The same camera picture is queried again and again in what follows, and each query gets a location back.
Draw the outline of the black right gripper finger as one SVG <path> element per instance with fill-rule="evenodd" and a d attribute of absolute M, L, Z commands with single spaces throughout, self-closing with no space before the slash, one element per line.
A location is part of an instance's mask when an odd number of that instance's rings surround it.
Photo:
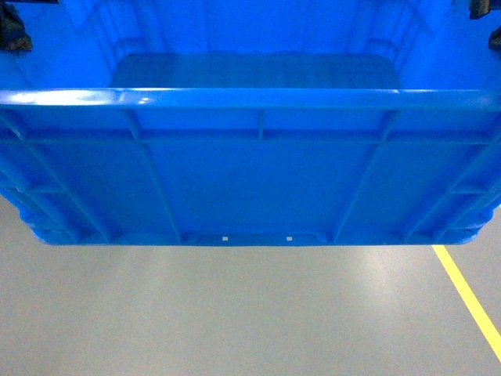
<path fill-rule="evenodd" d="M 495 29 L 488 38 L 488 48 L 493 51 L 501 50 L 501 28 Z"/>
<path fill-rule="evenodd" d="M 491 8 L 492 6 L 490 0 L 470 0 L 469 18 L 471 20 L 480 20 L 482 17 L 491 12 Z"/>

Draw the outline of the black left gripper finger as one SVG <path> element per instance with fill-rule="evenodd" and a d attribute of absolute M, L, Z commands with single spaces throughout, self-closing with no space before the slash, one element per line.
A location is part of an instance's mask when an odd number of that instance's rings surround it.
<path fill-rule="evenodd" d="M 1 50 L 30 52 L 32 40 L 13 5 L 1 2 Z"/>

